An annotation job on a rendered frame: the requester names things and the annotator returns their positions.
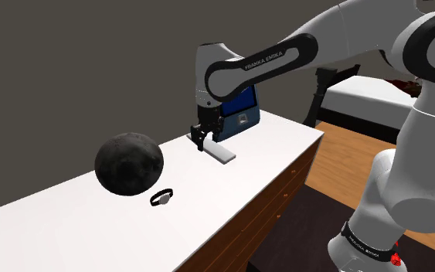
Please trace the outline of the white-topped wooden chest of drawers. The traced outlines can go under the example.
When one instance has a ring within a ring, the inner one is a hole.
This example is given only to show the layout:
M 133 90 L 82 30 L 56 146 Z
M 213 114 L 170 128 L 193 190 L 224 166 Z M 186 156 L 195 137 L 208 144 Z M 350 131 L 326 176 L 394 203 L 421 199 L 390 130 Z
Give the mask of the white-topped wooden chest of drawers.
M 187 136 L 161 145 L 160 179 L 140 195 L 93 172 L 0 207 L 0 272 L 238 272 L 307 178 L 323 133 L 275 114 L 223 142 L 223 165 Z M 163 189 L 167 204 L 151 206 Z

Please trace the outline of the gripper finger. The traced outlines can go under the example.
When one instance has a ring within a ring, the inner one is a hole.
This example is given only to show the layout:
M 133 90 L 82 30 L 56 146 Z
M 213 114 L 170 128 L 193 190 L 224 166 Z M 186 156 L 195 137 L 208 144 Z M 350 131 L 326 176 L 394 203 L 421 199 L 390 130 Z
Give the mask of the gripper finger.
M 192 142 L 196 145 L 199 145 L 202 142 L 202 129 L 200 124 L 192 125 L 190 127 L 190 136 Z
M 204 140 L 207 137 L 207 134 L 209 132 L 202 130 L 202 129 L 198 129 L 198 133 L 197 133 L 197 148 L 199 151 L 203 151 L 204 148 Z

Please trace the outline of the grey flat remote control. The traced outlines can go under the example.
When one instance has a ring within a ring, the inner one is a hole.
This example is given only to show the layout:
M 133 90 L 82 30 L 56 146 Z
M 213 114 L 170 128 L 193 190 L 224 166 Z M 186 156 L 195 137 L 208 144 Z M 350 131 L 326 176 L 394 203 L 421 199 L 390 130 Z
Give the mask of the grey flat remote control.
M 234 153 L 208 138 L 203 141 L 203 151 L 223 165 L 236 157 Z

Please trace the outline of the white bed with dark frame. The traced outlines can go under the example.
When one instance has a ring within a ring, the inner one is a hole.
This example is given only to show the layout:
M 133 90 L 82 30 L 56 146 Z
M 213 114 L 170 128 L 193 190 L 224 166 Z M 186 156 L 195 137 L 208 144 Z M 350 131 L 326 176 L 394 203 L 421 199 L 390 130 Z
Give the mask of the white bed with dark frame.
M 322 121 L 394 145 L 421 86 L 359 76 L 359 68 L 316 69 L 317 89 L 303 124 Z

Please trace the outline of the black wristwatch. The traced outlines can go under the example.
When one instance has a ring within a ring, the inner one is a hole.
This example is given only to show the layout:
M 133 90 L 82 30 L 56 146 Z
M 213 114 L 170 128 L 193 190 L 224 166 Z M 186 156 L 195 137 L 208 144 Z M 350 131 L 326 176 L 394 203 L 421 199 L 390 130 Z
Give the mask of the black wristwatch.
M 173 196 L 174 192 L 172 189 L 163 189 L 157 193 L 155 193 L 150 198 L 151 206 L 160 206 L 168 203 L 170 198 Z

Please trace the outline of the blue box device with screen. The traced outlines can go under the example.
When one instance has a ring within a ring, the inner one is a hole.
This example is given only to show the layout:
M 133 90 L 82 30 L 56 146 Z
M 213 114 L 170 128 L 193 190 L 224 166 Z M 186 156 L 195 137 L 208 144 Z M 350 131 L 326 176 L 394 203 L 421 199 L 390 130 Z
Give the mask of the blue box device with screen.
M 260 107 L 255 85 L 247 87 L 236 98 L 221 103 L 220 114 L 223 117 L 223 129 L 213 135 L 215 142 L 231 138 L 260 122 Z

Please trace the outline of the black sphere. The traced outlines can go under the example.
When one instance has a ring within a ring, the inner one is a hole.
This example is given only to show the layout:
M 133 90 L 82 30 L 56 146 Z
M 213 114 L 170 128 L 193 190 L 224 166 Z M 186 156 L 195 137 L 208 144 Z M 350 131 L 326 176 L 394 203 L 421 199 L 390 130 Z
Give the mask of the black sphere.
M 144 134 L 113 136 L 99 148 L 94 171 L 99 183 L 118 196 L 149 190 L 160 178 L 164 156 L 158 144 Z

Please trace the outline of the dark robot stand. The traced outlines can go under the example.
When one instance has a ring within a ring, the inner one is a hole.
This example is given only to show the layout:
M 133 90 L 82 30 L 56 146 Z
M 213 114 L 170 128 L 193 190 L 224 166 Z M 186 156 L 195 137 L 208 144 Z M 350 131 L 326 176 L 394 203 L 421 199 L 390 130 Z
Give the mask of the dark robot stand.
M 355 238 L 344 225 L 350 207 L 303 185 L 290 205 L 248 261 L 246 272 L 338 272 L 328 254 L 328 242 L 341 232 L 352 249 L 373 260 L 399 260 L 408 272 L 435 272 L 435 250 L 401 236 L 387 251 L 379 252 Z

